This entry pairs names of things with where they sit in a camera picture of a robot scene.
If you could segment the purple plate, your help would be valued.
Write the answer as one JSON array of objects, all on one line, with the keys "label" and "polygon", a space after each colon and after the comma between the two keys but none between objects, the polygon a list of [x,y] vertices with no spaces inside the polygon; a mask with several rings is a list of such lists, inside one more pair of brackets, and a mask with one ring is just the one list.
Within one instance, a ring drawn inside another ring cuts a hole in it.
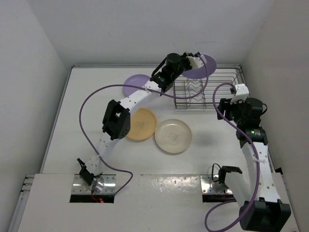
[{"label": "purple plate", "polygon": [[138,90],[133,87],[127,87],[127,85],[142,87],[147,83],[149,79],[150,77],[144,74],[135,74],[129,77],[124,82],[125,87],[123,87],[123,94],[127,97]]},{"label": "purple plate", "polygon": [[201,53],[200,55],[206,65],[204,65],[199,57],[195,58],[198,62],[197,68],[183,72],[182,75],[184,77],[188,79],[202,79],[209,77],[214,73],[217,68],[216,60],[212,56],[205,53]]}]

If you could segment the cream plate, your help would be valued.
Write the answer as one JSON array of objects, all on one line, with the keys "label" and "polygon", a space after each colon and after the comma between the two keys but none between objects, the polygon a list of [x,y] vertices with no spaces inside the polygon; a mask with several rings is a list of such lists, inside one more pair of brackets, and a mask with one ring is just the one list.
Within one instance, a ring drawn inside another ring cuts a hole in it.
[{"label": "cream plate", "polygon": [[171,154],[182,153],[192,142],[190,127],[179,119],[167,119],[158,124],[154,139],[159,148]]}]

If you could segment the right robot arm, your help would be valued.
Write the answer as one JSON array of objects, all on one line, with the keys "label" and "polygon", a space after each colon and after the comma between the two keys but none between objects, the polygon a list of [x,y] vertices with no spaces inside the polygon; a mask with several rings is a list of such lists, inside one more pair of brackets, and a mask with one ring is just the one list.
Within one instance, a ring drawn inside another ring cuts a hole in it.
[{"label": "right robot arm", "polygon": [[267,106],[255,98],[223,98],[217,107],[219,120],[235,122],[236,137],[247,163],[248,184],[239,167],[222,166],[218,177],[239,205],[238,222],[244,231],[279,232],[292,213],[277,192],[268,163],[268,139],[261,126],[266,111]]}]

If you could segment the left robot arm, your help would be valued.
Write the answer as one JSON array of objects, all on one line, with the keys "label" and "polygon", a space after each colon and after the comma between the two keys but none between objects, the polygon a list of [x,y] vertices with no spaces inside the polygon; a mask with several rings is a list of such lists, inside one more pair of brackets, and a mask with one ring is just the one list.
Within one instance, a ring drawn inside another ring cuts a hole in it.
[{"label": "left robot arm", "polygon": [[78,159],[81,166],[80,177],[91,186],[94,179],[101,175],[101,164],[104,156],[109,155],[115,145],[127,136],[130,131],[131,116],[143,105],[156,97],[165,95],[173,86],[174,81],[185,71],[204,67],[200,53],[168,54],[153,71],[150,80],[136,92],[119,101],[109,101],[103,121],[102,135],[98,146],[93,146],[97,157],[88,162]]}]

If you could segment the orange plate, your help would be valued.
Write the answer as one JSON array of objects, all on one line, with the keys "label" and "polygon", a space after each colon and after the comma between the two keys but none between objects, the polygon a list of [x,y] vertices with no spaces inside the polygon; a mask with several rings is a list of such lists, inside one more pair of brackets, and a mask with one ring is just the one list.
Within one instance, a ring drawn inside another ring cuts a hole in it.
[{"label": "orange plate", "polygon": [[138,109],[131,117],[130,131],[127,138],[135,141],[148,139],[155,132],[156,116],[146,108]]}]

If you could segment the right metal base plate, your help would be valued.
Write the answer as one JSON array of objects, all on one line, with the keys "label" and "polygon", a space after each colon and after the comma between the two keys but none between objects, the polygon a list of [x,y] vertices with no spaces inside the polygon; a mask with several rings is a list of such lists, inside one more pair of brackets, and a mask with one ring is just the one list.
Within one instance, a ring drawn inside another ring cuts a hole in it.
[{"label": "right metal base plate", "polygon": [[220,184],[218,175],[212,177],[211,174],[200,175],[201,191],[203,194],[232,195],[232,191],[225,185]]}]

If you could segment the metal base plate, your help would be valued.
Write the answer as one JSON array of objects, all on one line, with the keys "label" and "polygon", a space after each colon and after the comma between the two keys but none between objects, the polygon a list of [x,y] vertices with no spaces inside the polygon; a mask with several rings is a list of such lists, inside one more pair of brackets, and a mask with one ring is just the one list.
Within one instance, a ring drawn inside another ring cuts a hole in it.
[{"label": "metal base plate", "polygon": [[232,195],[232,191],[225,185],[220,184],[218,175],[212,177],[211,174],[200,175],[201,191],[203,194]]},{"label": "metal base plate", "polygon": [[116,175],[99,175],[94,177],[89,186],[80,175],[75,175],[71,188],[71,193],[74,195],[113,195],[115,193]]}]

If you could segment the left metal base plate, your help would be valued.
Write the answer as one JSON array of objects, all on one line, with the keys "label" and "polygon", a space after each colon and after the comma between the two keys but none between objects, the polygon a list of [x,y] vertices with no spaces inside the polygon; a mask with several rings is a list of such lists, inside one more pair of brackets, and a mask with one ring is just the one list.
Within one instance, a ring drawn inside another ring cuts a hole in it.
[{"label": "left metal base plate", "polygon": [[94,177],[89,186],[80,175],[75,175],[71,188],[71,193],[74,195],[113,195],[115,193],[116,175],[99,175]]}]

